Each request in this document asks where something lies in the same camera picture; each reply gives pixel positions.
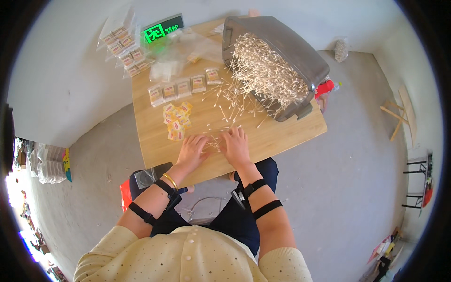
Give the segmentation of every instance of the yellow cardigan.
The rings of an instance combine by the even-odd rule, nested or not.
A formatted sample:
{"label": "yellow cardigan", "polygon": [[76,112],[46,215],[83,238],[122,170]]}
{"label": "yellow cardigan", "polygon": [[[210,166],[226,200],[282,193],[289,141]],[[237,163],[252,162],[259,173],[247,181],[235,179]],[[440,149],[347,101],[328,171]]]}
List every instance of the yellow cardigan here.
{"label": "yellow cardigan", "polygon": [[74,282],[105,281],[312,281],[301,252],[279,248],[257,265],[249,248],[200,226],[138,239],[115,226],[83,255]]}

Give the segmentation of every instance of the woman's left hand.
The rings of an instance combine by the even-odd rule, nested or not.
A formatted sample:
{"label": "woman's left hand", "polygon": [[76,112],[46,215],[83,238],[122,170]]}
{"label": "woman's left hand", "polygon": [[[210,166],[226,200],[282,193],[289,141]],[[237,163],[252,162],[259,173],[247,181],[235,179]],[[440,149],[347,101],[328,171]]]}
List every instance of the woman's left hand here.
{"label": "woman's left hand", "polygon": [[175,164],[186,175],[193,172],[211,153],[202,153],[205,143],[210,138],[205,135],[191,135],[183,140],[179,159]]}

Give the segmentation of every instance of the exit sign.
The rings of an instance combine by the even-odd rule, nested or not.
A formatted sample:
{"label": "exit sign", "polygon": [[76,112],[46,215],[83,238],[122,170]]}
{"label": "exit sign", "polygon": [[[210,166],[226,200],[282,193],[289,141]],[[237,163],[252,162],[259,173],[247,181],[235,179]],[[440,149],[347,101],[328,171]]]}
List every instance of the exit sign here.
{"label": "exit sign", "polygon": [[165,37],[166,34],[183,27],[182,14],[177,14],[166,18],[159,23],[157,22],[145,27],[143,31],[144,38],[146,38],[147,43],[152,43],[155,40]]}

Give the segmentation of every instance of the concrete floor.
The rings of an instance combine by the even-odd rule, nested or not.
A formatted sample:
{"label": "concrete floor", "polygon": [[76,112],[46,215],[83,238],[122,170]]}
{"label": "concrete floor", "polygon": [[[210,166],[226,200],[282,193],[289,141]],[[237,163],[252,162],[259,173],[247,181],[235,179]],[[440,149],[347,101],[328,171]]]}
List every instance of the concrete floor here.
{"label": "concrete floor", "polygon": [[[343,85],[329,98],[328,131],[274,156],[280,171],[276,194],[284,201],[313,279],[358,281],[373,248],[402,222],[407,150],[403,132],[389,140],[397,119],[379,106],[393,95],[374,56],[351,52],[337,63],[330,51],[320,55],[331,79]],[[42,185],[29,172],[21,181],[29,181],[33,221],[72,279],[78,259],[121,216],[119,185],[144,168],[133,106],[83,135],[70,148],[70,161],[73,183]],[[199,199],[229,199],[234,188],[226,177],[200,183],[193,194],[183,195],[177,210],[188,218],[187,210]],[[213,217],[219,206],[219,200],[206,199],[193,218]]]}

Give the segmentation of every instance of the tabletop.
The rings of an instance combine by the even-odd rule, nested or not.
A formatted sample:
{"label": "tabletop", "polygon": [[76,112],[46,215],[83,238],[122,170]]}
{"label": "tabletop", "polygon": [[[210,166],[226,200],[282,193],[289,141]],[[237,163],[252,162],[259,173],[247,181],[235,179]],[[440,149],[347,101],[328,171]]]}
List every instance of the tabletop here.
{"label": "tabletop", "polygon": [[[210,31],[223,23],[224,20],[219,19],[201,23],[191,28],[198,34],[222,43],[222,35],[212,35]],[[205,73],[204,68],[215,66],[220,67],[219,74],[222,78],[229,82],[232,81],[231,72],[227,73],[223,63],[204,59],[185,67],[182,76],[190,77],[196,74],[203,74]],[[172,141],[167,138],[167,126],[163,123],[163,106],[167,103],[157,107],[151,106],[147,89],[154,84],[154,82],[149,81],[149,70],[143,71],[132,78],[136,127],[146,169],[166,162],[175,164],[182,146],[182,142]],[[208,85],[207,90],[215,86]],[[203,95],[202,92],[198,92],[190,97],[170,102],[174,106],[179,106],[184,101],[193,105],[191,116],[189,117],[193,126],[185,132],[185,136],[203,134],[204,132],[210,132],[209,129],[212,129],[212,135],[216,137],[219,134],[219,128],[232,124],[232,122],[226,123],[225,120],[222,120],[224,116],[220,108],[218,106],[214,107],[216,95],[213,94],[207,97],[208,94]],[[313,111],[300,120],[297,120],[297,116],[292,116],[284,122],[277,122],[268,117],[259,128],[257,126],[267,116],[265,112],[257,112],[255,117],[248,112],[243,113],[242,116],[238,115],[235,126],[241,125],[248,135],[251,161],[254,163],[259,162],[325,133],[327,131],[326,122],[315,99],[311,101],[311,104]],[[227,119],[229,119],[229,116],[232,114],[232,109],[229,109],[230,102],[221,95],[217,105],[222,106]],[[214,152],[199,168],[188,175],[180,186],[184,187],[200,183],[233,170],[233,167],[227,162],[222,153]]]}

